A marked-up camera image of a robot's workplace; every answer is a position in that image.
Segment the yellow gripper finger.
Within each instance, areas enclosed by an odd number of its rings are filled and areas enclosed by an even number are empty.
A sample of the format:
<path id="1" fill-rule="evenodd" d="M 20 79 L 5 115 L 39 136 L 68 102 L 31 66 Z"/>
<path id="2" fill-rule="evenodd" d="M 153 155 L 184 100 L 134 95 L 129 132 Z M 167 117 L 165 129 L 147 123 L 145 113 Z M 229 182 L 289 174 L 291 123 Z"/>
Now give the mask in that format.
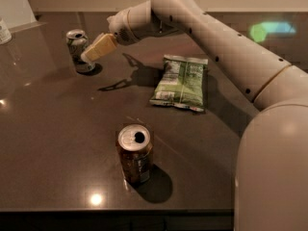
<path id="1" fill-rule="evenodd" d="M 105 36 L 96 44 L 90 44 L 81 54 L 81 59 L 86 63 L 95 62 L 99 58 L 113 52 L 117 48 L 116 38 L 113 34 Z"/>
<path id="2" fill-rule="evenodd" d="M 101 33 L 100 35 L 98 35 L 94 41 L 91 44 L 96 44 L 98 41 L 100 41 L 103 37 L 105 36 L 105 33 Z"/>

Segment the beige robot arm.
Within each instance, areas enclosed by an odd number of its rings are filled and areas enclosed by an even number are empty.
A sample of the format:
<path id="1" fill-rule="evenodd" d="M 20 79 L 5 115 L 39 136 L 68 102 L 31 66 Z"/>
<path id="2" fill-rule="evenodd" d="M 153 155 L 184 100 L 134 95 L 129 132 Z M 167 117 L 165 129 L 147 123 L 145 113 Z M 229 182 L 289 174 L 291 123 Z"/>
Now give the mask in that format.
<path id="1" fill-rule="evenodd" d="M 235 176 L 234 231 L 308 231 L 308 75 L 202 11 L 193 0 L 149 0 L 109 19 L 83 53 L 187 34 L 259 111 L 246 127 Z"/>

